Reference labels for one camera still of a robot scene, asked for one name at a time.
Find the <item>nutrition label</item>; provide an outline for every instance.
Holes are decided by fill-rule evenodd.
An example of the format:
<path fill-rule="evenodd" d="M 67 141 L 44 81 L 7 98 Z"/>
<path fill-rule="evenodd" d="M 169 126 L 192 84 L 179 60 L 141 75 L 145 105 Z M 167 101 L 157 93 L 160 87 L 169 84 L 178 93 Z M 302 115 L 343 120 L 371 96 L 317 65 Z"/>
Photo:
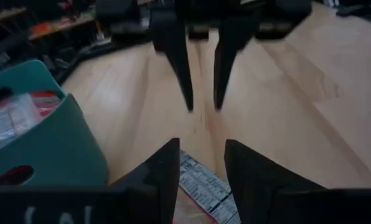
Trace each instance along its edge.
<path fill-rule="evenodd" d="M 179 185 L 218 224 L 241 223 L 229 184 L 183 151 Z"/>

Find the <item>wooden floor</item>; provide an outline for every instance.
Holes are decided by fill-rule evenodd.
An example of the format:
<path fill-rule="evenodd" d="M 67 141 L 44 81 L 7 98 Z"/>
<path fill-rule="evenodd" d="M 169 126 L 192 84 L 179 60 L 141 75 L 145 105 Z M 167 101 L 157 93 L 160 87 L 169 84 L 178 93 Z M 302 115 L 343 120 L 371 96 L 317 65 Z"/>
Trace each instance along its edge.
<path fill-rule="evenodd" d="M 84 62 L 66 81 L 106 156 L 110 181 L 173 137 L 225 177 L 231 138 L 325 187 L 371 187 L 371 23 L 315 4 L 285 41 L 251 41 L 233 66 L 221 112 L 212 90 L 217 40 L 211 33 L 208 42 L 187 43 L 193 113 L 152 45 Z"/>

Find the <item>orange object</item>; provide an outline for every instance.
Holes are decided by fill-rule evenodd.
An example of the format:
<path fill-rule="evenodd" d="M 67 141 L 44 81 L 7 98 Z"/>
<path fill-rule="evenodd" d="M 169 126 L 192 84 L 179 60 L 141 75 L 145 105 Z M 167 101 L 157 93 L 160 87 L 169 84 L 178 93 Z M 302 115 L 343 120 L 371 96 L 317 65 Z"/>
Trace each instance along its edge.
<path fill-rule="evenodd" d="M 42 34 L 51 30 L 51 24 L 49 22 L 43 22 L 31 27 L 32 34 Z"/>

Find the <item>black robotic claw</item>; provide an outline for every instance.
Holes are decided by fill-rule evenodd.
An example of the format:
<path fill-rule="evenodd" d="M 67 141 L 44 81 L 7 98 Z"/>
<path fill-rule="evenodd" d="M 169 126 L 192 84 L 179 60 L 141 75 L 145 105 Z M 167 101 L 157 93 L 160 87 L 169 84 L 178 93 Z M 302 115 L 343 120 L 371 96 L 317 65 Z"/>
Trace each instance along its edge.
<path fill-rule="evenodd" d="M 255 36 L 260 40 L 286 37 L 311 12 L 311 0 L 174 0 L 138 6 L 132 0 L 98 0 L 96 16 L 113 33 L 113 41 L 149 38 L 165 53 L 180 83 L 189 111 L 193 91 L 186 48 L 192 40 L 208 39 L 218 29 L 215 51 L 214 102 L 221 109 L 237 52 Z"/>

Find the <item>teal plastic bin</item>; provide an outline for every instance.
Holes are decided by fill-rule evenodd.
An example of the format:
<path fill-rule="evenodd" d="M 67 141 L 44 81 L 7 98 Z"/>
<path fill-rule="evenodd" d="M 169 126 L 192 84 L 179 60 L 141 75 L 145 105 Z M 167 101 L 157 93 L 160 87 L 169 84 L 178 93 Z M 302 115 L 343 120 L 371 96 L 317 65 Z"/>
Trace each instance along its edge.
<path fill-rule="evenodd" d="M 81 109 L 42 62 L 24 62 L 0 72 L 2 87 L 16 95 L 53 90 L 62 102 L 37 126 L 0 148 L 0 176 L 15 167 L 31 166 L 34 173 L 24 185 L 105 185 L 106 160 Z"/>

